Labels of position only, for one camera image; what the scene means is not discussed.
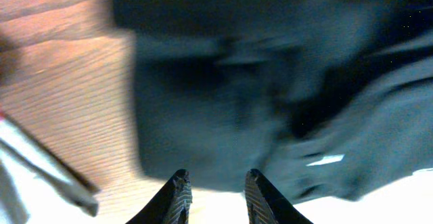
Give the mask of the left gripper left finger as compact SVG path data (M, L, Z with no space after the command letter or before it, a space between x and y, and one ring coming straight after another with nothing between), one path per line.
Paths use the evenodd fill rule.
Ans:
M179 169L126 224L188 224L191 204L189 172Z

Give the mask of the black t-shirt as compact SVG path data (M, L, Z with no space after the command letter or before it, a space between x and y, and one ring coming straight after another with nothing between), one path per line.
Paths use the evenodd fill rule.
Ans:
M432 0L111 0L143 174L294 203L432 166Z

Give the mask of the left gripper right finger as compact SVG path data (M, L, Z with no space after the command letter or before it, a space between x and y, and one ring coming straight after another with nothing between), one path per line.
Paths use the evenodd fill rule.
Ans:
M313 224L258 169L246 173L244 193L249 224Z

